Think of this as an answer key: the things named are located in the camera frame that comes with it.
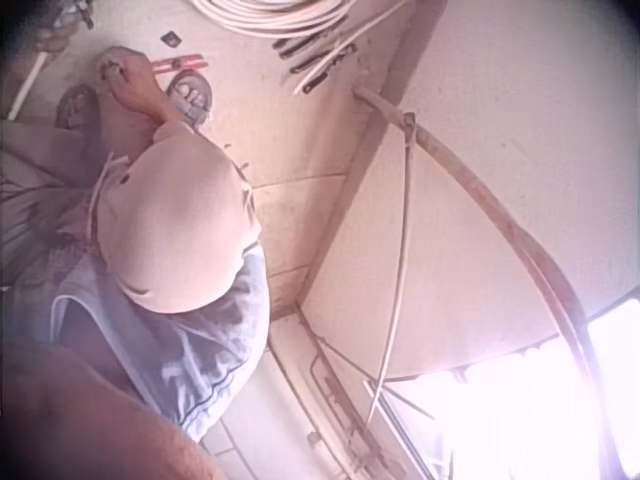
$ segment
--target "window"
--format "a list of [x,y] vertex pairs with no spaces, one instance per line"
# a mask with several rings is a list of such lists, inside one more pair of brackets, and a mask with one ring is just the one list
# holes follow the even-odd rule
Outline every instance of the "window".
[[[640,473],[640,302],[629,300],[588,327],[623,468]],[[432,413],[389,394],[381,405],[425,478],[598,480],[597,434],[587,389],[560,338],[472,365],[462,375],[387,384]]]

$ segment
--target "sandal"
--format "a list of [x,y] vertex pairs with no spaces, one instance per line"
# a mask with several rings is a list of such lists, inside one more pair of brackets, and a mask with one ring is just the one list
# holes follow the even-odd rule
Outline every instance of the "sandal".
[[102,142],[100,101],[96,91],[85,84],[67,90],[58,103],[55,126],[82,135],[82,166],[86,169],[83,175],[86,182],[83,181],[83,184],[93,185],[107,159],[107,149]]
[[184,115],[185,123],[196,131],[211,112],[211,85],[195,70],[184,70],[176,75],[167,88],[167,95]]

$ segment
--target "floor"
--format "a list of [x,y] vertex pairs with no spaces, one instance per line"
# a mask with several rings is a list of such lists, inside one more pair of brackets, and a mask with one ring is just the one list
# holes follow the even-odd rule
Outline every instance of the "floor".
[[[345,28],[393,3],[358,2]],[[92,60],[106,47],[124,45],[152,60],[201,53],[209,62],[201,72],[214,92],[203,133],[237,165],[246,164],[263,225],[272,312],[277,312],[298,292],[369,115],[353,100],[351,87],[381,87],[411,11],[402,8],[361,37],[358,53],[329,80],[310,95],[294,97],[297,79],[288,69],[306,55],[285,62],[272,41],[228,32],[183,0],[100,0],[95,29],[83,29],[41,74],[22,118],[51,120],[64,91],[93,74]],[[169,30],[183,40],[176,49],[160,41]],[[164,85],[170,78],[159,80]]]

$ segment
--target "bright window light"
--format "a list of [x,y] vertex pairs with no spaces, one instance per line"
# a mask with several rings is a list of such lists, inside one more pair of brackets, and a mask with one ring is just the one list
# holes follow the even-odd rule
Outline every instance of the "bright window light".
[[[640,302],[621,305],[588,331],[631,478],[640,473]],[[435,447],[441,437],[453,448],[456,480],[599,479],[590,391],[562,339],[473,365],[464,376],[466,383],[443,372],[389,384],[438,418],[430,421],[385,396],[414,450],[429,457],[425,463],[433,465],[434,453],[446,451]]]

